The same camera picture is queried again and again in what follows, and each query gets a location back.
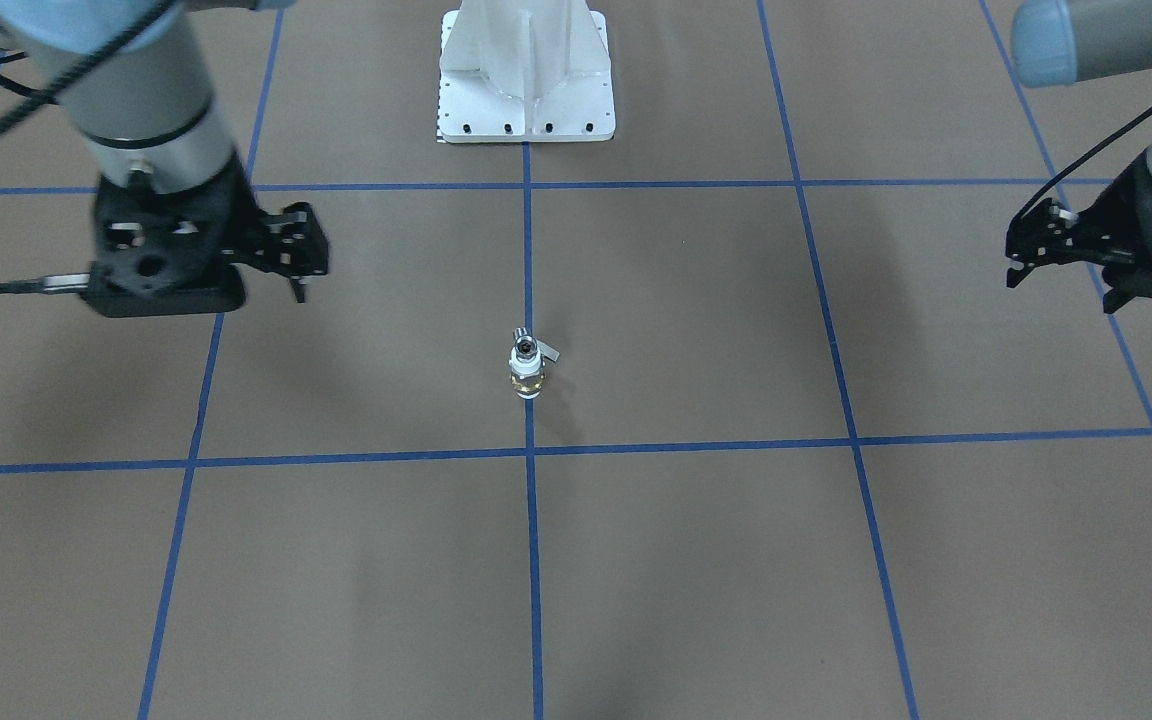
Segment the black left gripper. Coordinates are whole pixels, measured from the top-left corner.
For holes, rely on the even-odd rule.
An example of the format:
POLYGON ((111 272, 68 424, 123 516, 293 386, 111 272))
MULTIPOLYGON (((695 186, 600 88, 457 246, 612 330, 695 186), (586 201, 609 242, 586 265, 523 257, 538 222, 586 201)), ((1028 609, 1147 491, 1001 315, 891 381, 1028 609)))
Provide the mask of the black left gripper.
POLYGON ((1005 234, 1010 262, 1005 285, 1018 287, 1048 265, 1102 266, 1102 313, 1115 314, 1134 300, 1152 300, 1152 170, 1138 156, 1091 205, 1073 211, 1044 199, 1011 218, 1005 234))

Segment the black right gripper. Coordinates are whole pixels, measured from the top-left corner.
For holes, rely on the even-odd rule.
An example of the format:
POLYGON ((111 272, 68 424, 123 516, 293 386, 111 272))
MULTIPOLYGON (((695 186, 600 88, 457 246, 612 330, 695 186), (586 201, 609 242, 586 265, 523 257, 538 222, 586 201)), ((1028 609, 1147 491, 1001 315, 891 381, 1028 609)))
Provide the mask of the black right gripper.
POLYGON ((308 278, 329 274, 332 247, 314 209, 294 202, 278 214, 257 205, 241 156, 202 184, 156 190, 154 174, 134 170, 126 184, 100 179, 93 200, 93 275, 202 275, 238 263, 291 281, 306 304, 308 278))

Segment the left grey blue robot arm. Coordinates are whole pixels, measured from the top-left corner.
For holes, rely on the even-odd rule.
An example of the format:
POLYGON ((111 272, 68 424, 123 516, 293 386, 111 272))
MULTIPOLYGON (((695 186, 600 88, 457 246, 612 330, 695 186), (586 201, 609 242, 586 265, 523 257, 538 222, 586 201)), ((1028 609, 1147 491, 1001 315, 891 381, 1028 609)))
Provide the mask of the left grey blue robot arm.
MULTIPOLYGON (((1025 1, 1011 18, 1011 65, 1021 85, 1075 85, 1152 69, 1152 1, 1025 1)), ((1102 311, 1152 300, 1152 143, 1087 209, 1074 211, 1043 185, 1007 225, 1007 287, 1043 266, 1101 268, 1102 311)))

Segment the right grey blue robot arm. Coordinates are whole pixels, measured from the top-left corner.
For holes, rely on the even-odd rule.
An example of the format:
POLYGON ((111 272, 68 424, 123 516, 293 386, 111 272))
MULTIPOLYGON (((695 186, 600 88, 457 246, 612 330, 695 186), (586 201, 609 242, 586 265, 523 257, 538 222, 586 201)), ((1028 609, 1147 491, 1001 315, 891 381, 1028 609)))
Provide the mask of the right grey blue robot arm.
POLYGON ((285 278, 294 300, 329 272, 306 202, 270 213, 189 14, 210 1, 0 1, 0 88, 20 101, 0 138, 60 108, 99 167, 93 260, 76 274, 0 282, 0 295, 73 293, 108 318, 229 313, 242 266, 285 278))

